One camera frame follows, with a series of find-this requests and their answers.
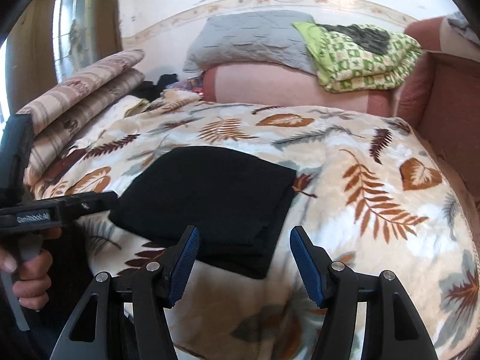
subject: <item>silver screw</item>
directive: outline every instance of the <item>silver screw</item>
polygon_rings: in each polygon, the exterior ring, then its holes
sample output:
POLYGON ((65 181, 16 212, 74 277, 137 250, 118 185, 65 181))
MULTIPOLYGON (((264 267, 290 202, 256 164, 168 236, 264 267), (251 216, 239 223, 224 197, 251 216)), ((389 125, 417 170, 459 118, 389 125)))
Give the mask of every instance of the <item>silver screw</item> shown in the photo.
POLYGON ((104 282, 108 278, 109 278, 109 274, 106 272, 100 272, 97 276, 95 276, 95 280, 97 280, 100 283, 104 282))
POLYGON ((387 280, 393 280, 396 278, 395 273, 393 273, 392 271, 384 271, 383 277, 387 280))
POLYGON ((342 261, 334 261, 332 263, 332 269, 338 272, 341 272, 345 269, 345 264, 342 261))
POLYGON ((160 264, 156 261, 152 261, 147 264, 147 271, 153 272, 156 271, 158 268, 160 268, 160 264))

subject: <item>decorative wall trim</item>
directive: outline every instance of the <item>decorative wall trim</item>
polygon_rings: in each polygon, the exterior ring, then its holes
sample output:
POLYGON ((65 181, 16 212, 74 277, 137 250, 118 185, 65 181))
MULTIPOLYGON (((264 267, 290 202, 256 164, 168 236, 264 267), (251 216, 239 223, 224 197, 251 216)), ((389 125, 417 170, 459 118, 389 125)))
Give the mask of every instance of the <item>decorative wall trim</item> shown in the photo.
POLYGON ((137 47, 145 40, 153 38, 169 28, 218 14, 233 13, 235 11, 252 8, 301 6, 318 7, 338 12, 361 13, 402 27, 406 27, 410 23, 417 21, 412 16, 366 0, 218 0, 167 17, 145 28, 134 36, 122 38, 122 44, 124 49, 137 47))

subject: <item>blue textured pad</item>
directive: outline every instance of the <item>blue textured pad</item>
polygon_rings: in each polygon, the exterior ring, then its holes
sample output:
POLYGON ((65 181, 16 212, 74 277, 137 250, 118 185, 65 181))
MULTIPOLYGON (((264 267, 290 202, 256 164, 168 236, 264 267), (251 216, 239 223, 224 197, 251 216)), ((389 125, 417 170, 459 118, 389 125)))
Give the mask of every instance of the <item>blue textured pad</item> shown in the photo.
POLYGON ((183 248, 177 265, 171 274, 170 293, 166 300, 173 306, 178 300, 182 299, 183 291, 187 286, 191 269, 194 266, 197 257, 198 248, 200 247, 200 232, 195 227, 183 248))
POLYGON ((290 232, 290 249, 297 263, 308 297, 320 307, 323 301, 320 274, 315 267, 314 261, 311 259, 305 243, 295 228, 290 232))

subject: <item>beige blanket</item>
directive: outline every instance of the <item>beige blanket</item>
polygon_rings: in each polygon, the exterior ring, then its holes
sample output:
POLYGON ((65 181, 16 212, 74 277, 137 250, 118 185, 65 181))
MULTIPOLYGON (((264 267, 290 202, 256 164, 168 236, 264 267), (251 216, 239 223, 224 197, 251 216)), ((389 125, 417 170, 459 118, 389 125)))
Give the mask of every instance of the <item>beige blanket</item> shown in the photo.
MULTIPOLYGON (((35 193, 121 194, 156 158, 185 145, 228 147, 297 171, 297 195, 267 278, 196 262, 183 299, 166 312, 176 346, 210 360, 310 358, 325 313, 308 299, 291 255, 295 225, 357 272, 394 271, 441 360, 469 346, 480 322, 477 253, 457 197, 405 122, 170 95, 115 122, 56 184, 40 180, 35 193)), ((79 222, 94 273, 138 269, 161 249, 115 227, 107 214, 79 222)), ((359 310, 353 359, 365 327, 363 305, 359 310)))

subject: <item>green and white checkered fabric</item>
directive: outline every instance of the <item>green and white checkered fabric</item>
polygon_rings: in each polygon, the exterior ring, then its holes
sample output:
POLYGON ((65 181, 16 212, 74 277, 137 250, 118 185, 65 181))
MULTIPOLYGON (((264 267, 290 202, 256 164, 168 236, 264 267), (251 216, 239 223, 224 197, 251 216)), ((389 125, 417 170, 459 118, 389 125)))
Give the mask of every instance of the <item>green and white checkered fabric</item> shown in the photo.
MULTIPOLYGON (((320 84, 329 92, 387 90, 399 87, 412 72, 421 55, 412 37, 389 32, 385 55, 364 50, 340 32, 328 32, 312 23, 293 24, 302 34, 315 59, 320 84)), ((381 28, 361 25, 363 28, 381 28)))

